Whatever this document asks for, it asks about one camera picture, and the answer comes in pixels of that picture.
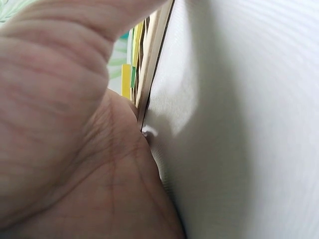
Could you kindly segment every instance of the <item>green sticky tab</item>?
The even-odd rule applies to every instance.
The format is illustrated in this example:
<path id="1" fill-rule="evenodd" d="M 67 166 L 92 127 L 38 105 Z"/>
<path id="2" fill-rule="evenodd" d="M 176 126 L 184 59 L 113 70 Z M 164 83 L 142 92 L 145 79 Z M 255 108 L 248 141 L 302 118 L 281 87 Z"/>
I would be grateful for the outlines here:
<path id="1" fill-rule="evenodd" d="M 134 88 L 135 84 L 135 74 L 136 74 L 136 67 L 132 67 L 132 75 L 131 75 L 131 88 Z"/>

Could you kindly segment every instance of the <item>white wall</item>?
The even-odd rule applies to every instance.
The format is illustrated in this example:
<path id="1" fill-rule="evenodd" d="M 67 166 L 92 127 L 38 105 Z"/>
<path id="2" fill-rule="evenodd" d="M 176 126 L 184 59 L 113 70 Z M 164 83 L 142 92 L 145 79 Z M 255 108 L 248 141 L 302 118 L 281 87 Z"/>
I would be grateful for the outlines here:
<path id="1" fill-rule="evenodd" d="M 318 239 L 319 1 L 176 0 L 144 131 L 189 239 Z"/>

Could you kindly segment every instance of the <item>finger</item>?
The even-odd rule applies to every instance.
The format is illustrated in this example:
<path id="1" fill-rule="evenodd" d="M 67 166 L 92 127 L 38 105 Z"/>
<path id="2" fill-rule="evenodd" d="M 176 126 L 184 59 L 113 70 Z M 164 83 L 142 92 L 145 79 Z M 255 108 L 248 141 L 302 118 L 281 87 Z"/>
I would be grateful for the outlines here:
<path id="1" fill-rule="evenodd" d="M 32 84 L 41 85 L 39 100 L 52 101 L 56 92 L 66 92 L 68 96 L 62 95 L 53 107 L 72 107 L 81 112 L 79 122 L 86 121 L 104 95 L 108 83 L 105 65 L 114 41 L 161 3 L 163 0 L 40 0 L 0 31 L 2 59 L 29 70 L 25 75 L 33 79 Z M 11 69 L 6 63 L 2 68 Z M 50 75 L 50 82 L 42 81 L 43 72 Z M 57 83 L 52 75 L 63 82 Z M 31 85 L 30 80 L 19 81 L 19 75 L 15 79 L 20 86 Z"/>

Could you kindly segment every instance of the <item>hand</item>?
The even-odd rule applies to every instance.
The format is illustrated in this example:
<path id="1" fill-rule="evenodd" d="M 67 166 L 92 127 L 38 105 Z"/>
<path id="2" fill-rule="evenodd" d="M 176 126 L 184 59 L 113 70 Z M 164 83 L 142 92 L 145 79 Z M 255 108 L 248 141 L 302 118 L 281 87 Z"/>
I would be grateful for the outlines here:
<path id="1" fill-rule="evenodd" d="M 181 239 L 116 39 L 162 0 L 42 0 L 0 29 L 0 238 Z"/>

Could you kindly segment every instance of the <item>sticky note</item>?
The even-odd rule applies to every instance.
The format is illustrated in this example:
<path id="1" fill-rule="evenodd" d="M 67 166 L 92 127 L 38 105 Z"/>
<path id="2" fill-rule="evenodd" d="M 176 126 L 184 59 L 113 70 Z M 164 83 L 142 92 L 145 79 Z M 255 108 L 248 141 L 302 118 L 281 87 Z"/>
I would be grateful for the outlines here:
<path id="1" fill-rule="evenodd" d="M 131 65 L 122 65 L 122 96 L 131 99 Z"/>

